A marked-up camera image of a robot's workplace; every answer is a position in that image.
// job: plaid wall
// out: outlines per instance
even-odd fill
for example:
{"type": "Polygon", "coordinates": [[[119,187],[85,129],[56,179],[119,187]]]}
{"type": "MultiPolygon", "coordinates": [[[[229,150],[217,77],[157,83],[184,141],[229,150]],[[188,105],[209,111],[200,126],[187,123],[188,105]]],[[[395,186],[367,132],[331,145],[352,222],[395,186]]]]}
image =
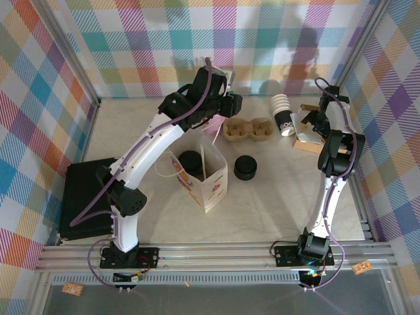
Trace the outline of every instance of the plaid wall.
{"type": "Polygon", "coordinates": [[[0,314],[21,314],[93,112],[29,0],[0,2],[0,314]]]}
{"type": "Polygon", "coordinates": [[[98,94],[163,96],[209,56],[243,95],[315,93],[376,0],[49,0],[98,94]]]}
{"type": "Polygon", "coordinates": [[[366,135],[358,174],[420,314],[420,0],[394,0],[346,85],[366,135]]]}

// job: colorful checkered pattern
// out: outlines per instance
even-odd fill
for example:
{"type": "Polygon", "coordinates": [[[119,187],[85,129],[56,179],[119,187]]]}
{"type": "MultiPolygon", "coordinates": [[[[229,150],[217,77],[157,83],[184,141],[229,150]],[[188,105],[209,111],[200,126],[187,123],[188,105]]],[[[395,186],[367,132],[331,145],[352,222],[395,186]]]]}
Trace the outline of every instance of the colorful checkered pattern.
{"type": "Polygon", "coordinates": [[[67,166],[91,100],[30,0],[0,3],[0,314],[21,314],[43,244],[56,234],[67,166]]]}
{"type": "Polygon", "coordinates": [[[346,85],[366,135],[358,174],[420,314],[420,1],[394,0],[346,85]]]}
{"type": "Polygon", "coordinates": [[[313,93],[316,76],[345,63],[374,2],[49,0],[104,97],[167,95],[206,56],[235,69],[242,95],[313,93]]]}

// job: cardboard cup holder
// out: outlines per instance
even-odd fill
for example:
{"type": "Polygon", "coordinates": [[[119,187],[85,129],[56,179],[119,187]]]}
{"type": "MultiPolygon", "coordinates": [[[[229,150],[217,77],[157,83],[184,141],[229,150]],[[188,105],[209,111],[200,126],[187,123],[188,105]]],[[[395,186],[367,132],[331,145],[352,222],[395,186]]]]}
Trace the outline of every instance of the cardboard cup holder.
{"type": "Polygon", "coordinates": [[[246,121],[229,118],[223,123],[223,137],[228,142],[242,142],[251,138],[254,141],[267,141],[274,136],[274,125],[268,118],[254,118],[246,121]]]}

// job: white table surface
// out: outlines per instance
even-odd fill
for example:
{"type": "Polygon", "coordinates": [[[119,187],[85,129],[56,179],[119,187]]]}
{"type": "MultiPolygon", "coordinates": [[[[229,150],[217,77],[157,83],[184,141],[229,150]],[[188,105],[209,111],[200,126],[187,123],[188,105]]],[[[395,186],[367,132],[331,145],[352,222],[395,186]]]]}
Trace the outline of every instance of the white table surface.
{"type": "MultiPolygon", "coordinates": [[[[122,156],[146,129],[161,101],[104,100],[85,161],[122,156]]],[[[297,111],[301,103],[317,104],[319,98],[291,97],[289,101],[292,110],[297,111]]],[[[270,98],[245,97],[237,117],[272,119],[270,98]]],[[[139,186],[148,197],[138,220],[140,242],[295,241],[312,213],[320,172],[316,167],[318,155],[294,149],[292,138],[283,138],[277,128],[268,142],[248,139],[232,144],[220,136],[215,145],[228,163],[228,195],[208,213],[176,177],[163,178],[153,167],[149,169],[139,186]],[[244,154],[253,156],[258,163],[257,174],[247,182],[233,174],[236,158],[244,154]]],[[[364,239],[348,186],[341,194],[332,232],[338,240],[364,239]]]]}

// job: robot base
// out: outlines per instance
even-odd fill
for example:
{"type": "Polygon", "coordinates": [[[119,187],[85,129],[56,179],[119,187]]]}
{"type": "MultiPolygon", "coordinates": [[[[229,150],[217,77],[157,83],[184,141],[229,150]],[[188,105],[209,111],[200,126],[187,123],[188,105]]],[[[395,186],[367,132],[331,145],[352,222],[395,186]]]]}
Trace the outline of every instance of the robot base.
{"type": "Polygon", "coordinates": [[[158,267],[159,248],[134,247],[127,253],[120,251],[113,242],[101,252],[101,269],[153,269],[158,267]]]}
{"type": "MultiPolygon", "coordinates": [[[[324,261],[310,260],[301,255],[298,255],[299,248],[297,246],[276,246],[274,254],[276,256],[277,267],[290,266],[311,266],[319,267],[324,265],[324,261]]],[[[331,248],[328,249],[328,254],[325,256],[325,265],[334,266],[334,257],[331,248]]]]}

